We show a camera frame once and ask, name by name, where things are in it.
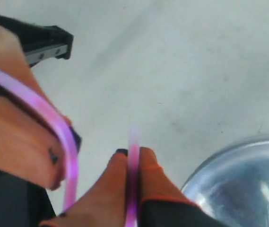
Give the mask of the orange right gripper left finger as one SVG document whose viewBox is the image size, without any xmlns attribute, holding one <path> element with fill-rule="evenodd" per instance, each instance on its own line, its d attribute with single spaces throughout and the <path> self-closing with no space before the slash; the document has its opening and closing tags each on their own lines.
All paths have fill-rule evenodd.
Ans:
<svg viewBox="0 0 269 227">
<path fill-rule="evenodd" d="M 123 227 L 127 176 L 126 149 L 118 149 L 95 184 L 69 209 L 41 227 Z"/>
</svg>

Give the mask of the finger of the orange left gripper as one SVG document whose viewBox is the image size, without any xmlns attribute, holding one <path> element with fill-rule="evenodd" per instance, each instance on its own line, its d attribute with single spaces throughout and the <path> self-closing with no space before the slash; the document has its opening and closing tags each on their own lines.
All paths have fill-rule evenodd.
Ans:
<svg viewBox="0 0 269 227">
<path fill-rule="evenodd" d="M 31 115 L 0 96 L 0 170 L 55 190 L 65 178 L 59 140 Z"/>
</svg>

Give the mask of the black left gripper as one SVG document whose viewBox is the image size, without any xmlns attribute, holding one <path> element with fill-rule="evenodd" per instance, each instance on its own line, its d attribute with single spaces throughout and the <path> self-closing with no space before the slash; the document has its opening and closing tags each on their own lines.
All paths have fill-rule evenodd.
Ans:
<svg viewBox="0 0 269 227">
<path fill-rule="evenodd" d="M 73 37 L 56 26 L 35 26 L 0 16 L 0 70 L 49 102 L 35 80 L 25 54 L 61 40 L 70 44 Z M 0 87 L 0 123 L 19 125 L 17 120 L 24 123 L 29 119 L 26 115 L 35 118 L 55 136 L 37 111 Z M 46 190 L 0 170 L 0 227 L 36 227 L 41 221 L 53 218 L 55 212 Z"/>
</svg>

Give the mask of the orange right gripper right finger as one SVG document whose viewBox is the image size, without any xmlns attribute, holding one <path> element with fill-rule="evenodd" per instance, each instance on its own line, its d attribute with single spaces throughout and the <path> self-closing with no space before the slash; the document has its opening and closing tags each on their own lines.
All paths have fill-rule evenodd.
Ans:
<svg viewBox="0 0 269 227">
<path fill-rule="evenodd" d="M 223 227 L 185 197 L 158 164 L 153 150 L 140 148 L 140 227 Z"/>
</svg>

